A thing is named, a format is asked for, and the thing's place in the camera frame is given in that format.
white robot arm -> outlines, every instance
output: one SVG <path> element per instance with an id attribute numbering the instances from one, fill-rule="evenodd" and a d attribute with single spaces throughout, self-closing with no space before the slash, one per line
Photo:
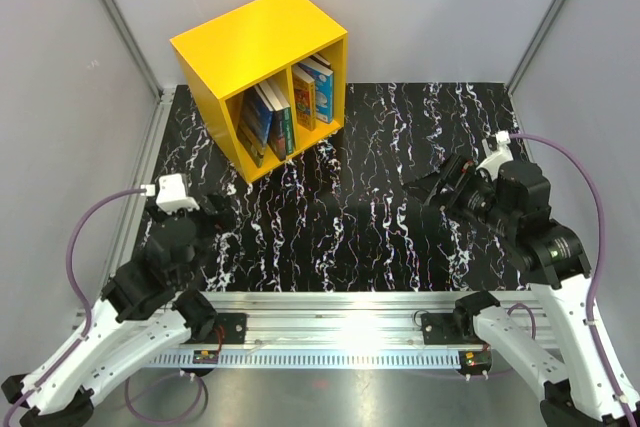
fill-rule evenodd
<path id="1" fill-rule="evenodd" d="M 565 363 L 521 331 L 488 292 L 456 302 L 453 327 L 500 352 L 538 397 L 548 425 L 629 425 L 623 407 L 640 419 L 640 395 L 618 361 L 597 305 L 594 322 L 623 395 L 616 395 L 591 335 L 585 306 L 592 272 L 582 244 L 550 218 L 550 184 L 540 168 L 513 160 L 507 132 L 491 140 L 477 167 L 454 154 L 438 172 L 404 187 L 423 203 L 503 238 L 511 263 L 549 318 Z"/>
<path id="2" fill-rule="evenodd" d="M 224 227 L 230 210 L 224 199 L 209 197 L 215 213 L 205 213 L 188 196 L 180 174 L 161 177 L 159 187 L 155 205 L 149 207 L 157 223 L 147 244 L 102 289 L 88 334 L 83 335 L 83 323 L 43 365 L 2 384 L 11 404 L 27 397 L 23 427 L 84 425 L 116 386 L 151 359 L 185 341 L 201 342 L 213 331 L 216 311 L 189 283 L 197 269 L 199 242 Z M 143 188 L 154 195 L 153 185 Z M 170 217 L 176 212 L 181 216 Z"/>

black tabletop with white veins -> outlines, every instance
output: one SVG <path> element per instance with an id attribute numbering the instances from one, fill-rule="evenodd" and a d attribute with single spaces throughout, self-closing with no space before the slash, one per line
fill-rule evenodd
<path id="1" fill-rule="evenodd" d="M 517 128 L 503 84 L 348 84 L 344 129 L 247 185 L 180 86 L 154 180 L 186 173 L 196 200 L 230 199 L 235 227 L 200 257 L 203 290 L 523 289 L 498 238 L 402 189 L 453 152 L 482 160 L 484 137 Z M 150 225 L 145 213 L 137 249 Z"/>

yellow bookshelf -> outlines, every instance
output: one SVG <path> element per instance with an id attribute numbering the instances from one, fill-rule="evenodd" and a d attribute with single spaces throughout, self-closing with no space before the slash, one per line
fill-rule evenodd
<path id="1" fill-rule="evenodd" d="M 171 39 L 207 130 L 249 183 L 281 162 L 267 147 L 257 167 L 238 141 L 242 96 L 274 77 L 291 104 L 295 157 L 344 126 L 347 31 L 309 0 L 255 0 Z M 334 75 L 333 122 L 297 123 L 291 66 L 320 53 Z"/>

book spine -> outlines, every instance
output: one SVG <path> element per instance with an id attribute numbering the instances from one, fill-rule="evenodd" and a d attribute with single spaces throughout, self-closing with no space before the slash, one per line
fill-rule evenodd
<path id="1" fill-rule="evenodd" d="M 329 118 L 329 122 L 333 122 L 333 74 L 331 74 L 327 78 L 327 83 L 325 84 L 326 90 L 325 95 L 327 96 L 327 117 Z"/>
<path id="2" fill-rule="evenodd" d="M 295 150 L 295 142 L 293 139 L 293 118 L 291 117 L 291 107 L 287 107 L 282 111 L 282 123 L 284 131 L 285 144 L 287 146 L 287 155 L 293 154 Z"/>
<path id="3" fill-rule="evenodd" d="M 310 99 L 309 96 L 310 88 L 305 82 L 298 80 L 294 77 L 293 79 L 293 93 L 295 97 L 296 103 L 296 112 L 298 123 L 307 129 L 311 129 L 311 119 L 310 119 Z"/>
<path id="4" fill-rule="evenodd" d="M 309 90 L 309 124 L 311 130 L 316 128 L 316 86 L 315 83 L 307 87 Z"/>
<path id="5" fill-rule="evenodd" d="M 286 139 L 284 134 L 284 111 L 279 110 L 273 114 L 271 120 L 271 132 L 269 133 L 269 146 L 276 154 L 278 160 L 285 160 L 287 158 Z"/>
<path id="6" fill-rule="evenodd" d="M 251 143 L 249 137 L 244 133 L 244 130 L 238 130 L 238 140 L 247 149 L 249 153 L 249 157 L 255 162 L 257 167 L 262 167 L 262 161 L 264 160 L 264 155 L 262 155 L 256 147 Z"/>
<path id="7" fill-rule="evenodd" d="M 272 122 L 273 112 L 258 95 L 255 87 L 245 94 L 245 104 L 241 113 L 241 120 L 245 122 L 253 134 L 258 138 L 262 147 L 267 144 L 269 128 Z"/>

purple cable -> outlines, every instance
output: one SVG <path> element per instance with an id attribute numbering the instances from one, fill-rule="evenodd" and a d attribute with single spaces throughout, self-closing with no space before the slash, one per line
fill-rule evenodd
<path id="1" fill-rule="evenodd" d="M 167 374 L 165 376 L 160 377 L 159 379 L 155 380 L 153 383 L 151 383 L 150 385 L 148 385 L 147 387 L 145 387 L 145 389 L 140 392 L 139 394 L 134 395 L 129 402 L 131 402 L 132 404 L 138 400 L 140 400 L 142 397 L 150 394 L 151 392 L 153 392 L 154 390 L 156 390 L 158 387 L 160 387 L 162 384 L 164 384 L 167 380 L 171 380 L 171 379 L 175 379 L 180 377 L 180 372 L 174 372 L 172 374 Z M 110 410 L 120 410 L 124 407 L 126 407 L 127 404 L 126 402 L 124 404 L 120 404 L 117 407 L 113 407 Z"/>
<path id="2" fill-rule="evenodd" d="M 146 417 L 146 416 L 142 415 L 140 412 L 138 412 L 133 407 L 133 404 L 131 403 L 131 399 L 129 398 L 129 381 L 130 381 L 130 379 L 127 379 L 124 382 L 124 401 L 127 404 L 127 408 L 129 409 L 129 412 L 131 412 L 131 414 L 138 420 L 141 420 L 143 422 L 146 422 L 147 424 L 152 424 L 152 425 L 174 425 L 174 424 L 177 424 L 179 422 L 182 422 L 189 415 L 191 415 L 191 413 L 198 406 L 198 402 L 200 402 L 200 397 L 202 397 L 202 391 L 204 389 L 206 389 L 206 386 L 204 385 L 204 382 L 202 381 L 202 379 L 200 377 L 195 377 L 195 379 L 198 382 L 198 395 L 196 395 L 196 399 L 193 401 L 191 406 L 187 410 L 185 410 L 182 414 L 180 414 L 178 417 L 176 417 L 175 419 L 171 419 L 171 420 L 156 420 L 156 419 L 152 419 L 150 417 Z"/>
<path id="3" fill-rule="evenodd" d="M 584 177 L 584 180 L 589 186 L 589 190 L 591 190 L 591 195 L 593 195 L 593 200 L 596 203 L 596 211 L 598 213 L 598 259 L 596 261 L 595 272 L 591 280 L 591 286 L 589 287 L 589 291 L 587 292 L 587 320 L 592 322 L 589 325 L 589 331 L 591 332 L 593 343 L 596 347 L 596 351 L 598 352 L 598 356 L 600 357 L 600 361 L 602 362 L 602 366 L 604 367 L 604 370 L 607 374 L 607 378 L 609 379 L 611 387 L 613 388 L 616 396 L 620 398 L 620 396 L 623 394 L 622 388 L 618 383 L 618 379 L 616 378 L 616 374 L 613 371 L 613 367 L 611 367 L 611 362 L 609 362 L 609 357 L 607 357 L 607 352 L 604 348 L 604 345 L 602 344 L 602 339 L 600 338 L 598 328 L 593 323 L 593 321 L 595 320 L 593 309 L 596 301 L 596 292 L 598 290 L 598 287 L 600 286 L 600 281 L 602 280 L 602 274 L 604 272 L 604 262 L 607 252 L 607 237 L 605 231 L 604 207 L 602 205 L 602 197 L 600 197 L 598 188 L 596 187 L 593 178 L 591 177 L 591 175 L 589 175 L 584 165 L 582 165 L 582 163 L 571 152 L 569 152 L 560 144 L 553 142 L 552 140 L 545 139 L 544 137 L 530 134 L 509 134 L 509 137 L 511 139 L 526 139 L 533 140 L 534 142 L 540 142 L 541 144 L 548 145 L 549 147 L 552 147 L 555 150 L 561 152 L 580 171 L 582 177 Z M 629 421 L 629 425 L 631 427 L 637 427 L 636 421 L 633 417 L 631 409 L 629 408 L 629 405 L 625 402 L 620 402 L 620 405 L 622 406 L 622 410 L 624 411 L 624 414 Z"/>
<path id="4" fill-rule="evenodd" d="M 516 309 L 524 309 L 527 311 L 527 314 L 529 314 L 529 318 L 531 319 L 531 338 L 535 340 L 536 339 L 536 317 L 533 315 L 533 310 L 531 310 L 531 307 L 529 307 L 528 305 L 525 305 L 522 302 L 518 302 L 516 304 L 513 304 L 511 307 L 509 307 L 509 310 L 507 310 L 507 315 L 511 315 L 511 313 Z"/>
<path id="5" fill-rule="evenodd" d="M 511 313 L 516 310 L 516 309 L 524 309 L 527 311 L 527 313 L 529 314 L 529 318 L 531 319 L 531 338 L 533 340 L 536 340 L 536 318 L 533 314 L 533 310 L 531 310 L 531 307 L 529 307 L 528 305 L 523 304 L 522 302 L 518 302 L 516 304 L 513 304 L 511 307 L 509 307 L 509 310 L 507 310 L 507 315 L 511 315 Z M 501 377 L 506 377 L 509 374 L 512 374 L 514 372 L 514 370 L 511 369 L 507 369 L 507 370 L 502 370 L 500 372 L 494 372 L 492 373 L 489 378 L 501 378 Z M 466 377 L 462 377 L 460 375 L 447 375 L 447 374 L 435 374 L 432 372 L 419 372 L 419 374 L 423 377 L 429 377 L 430 379 L 438 379 L 438 380 L 464 380 L 465 382 L 468 381 L 477 381 L 477 380 L 489 380 L 489 379 L 485 379 L 484 377 L 480 377 L 479 375 L 474 375 L 469 377 L 469 379 L 467 380 Z"/>
<path id="6" fill-rule="evenodd" d="M 78 299 L 80 299 L 80 302 L 82 303 L 82 308 L 84 309 L 86 320 L 84 323 L 84 328 L 82 329 L 82 333 L 80 334 L 81 338 L 76 339 L 73 342 L 73 344 L 71 344 L 69 348 L 64 352 L 64 354 L 62 354 L 58 358 L 58 360 L 56 360 L 51 365 L 51 367 L 49 367 L 49 369 L 44 374 L 42 374 L 42 377 L 40 377 L 37 381 L 33 383 L 33 386 L 35 387 L 35 389 L 40 388 L 40 386 L 44 384 L 49 379 L 49 377 L 53 375 L 53 373 L 56 370 L 58 370 L 58 368 L 64 363 L 64 361 L 67 360 L 69 356 L 78 348 L 78 346 L 82 343 L 82 339 L 85 338 L 89 333 L 89 331 L 91 330 L 91 323 L 93 321 L 93 317 L 91 315 L 91 304 L 89 303 L 89 300 L 87 300 L 87 297 L 82 292 L 82 289 L 80 289 L 80 286 L 76 281 L 75 275 L 73 274 L 73 249 L 76 245 L 76 240 L 78 240 L 78 235 L 80 235 L 80 231 L 82 230 L 82 227 L 87 222 L 87 220 L 89 220 L 89 217 L 91 217 L 94 214 L 96 210 L 98 210 L 100 207 L 104 206 L 105 204 L 108 204 L 112 200 L 116 200 L 121 197 L 126 197 L 128 195 L 142 194 L 144 192 L 146 192 L 145 189 L 128 189 L 128 190 L 123 190 L 122 192 L 118 192 L 117 194 L 110 195 L 109 197 L 102 199 L 100 202 L 98 202 L 89 210 L 87 210 L 87 212 L 85 212 L 85 214 L 80 218 L 80 220 L 74 227 L 73 232 L 71 233 L 71 238 L 69 239 L 69 243 L 67 244 L 67 255 L 66 255 L 67 279 L 69 280 L 69 284 L 71 285 L 73 292 L 76 294 L 76 296 L 78 297 Z M 33 395 L 33 393 L 35 392 L 35 389 L 31 389 L 25 392 L 22 395 L 22 397 L 20 397 L 18 401 L 15 402 L 9 408 L 2 422 L 3 427 L 11 427 L 9 424 L 9 422 L 11 421 L 11 417 L 13 417 L 13 414 L 17 412 L 17 410 L 20 408 L 23 402 L 28 400 L 29 397 Z"/>

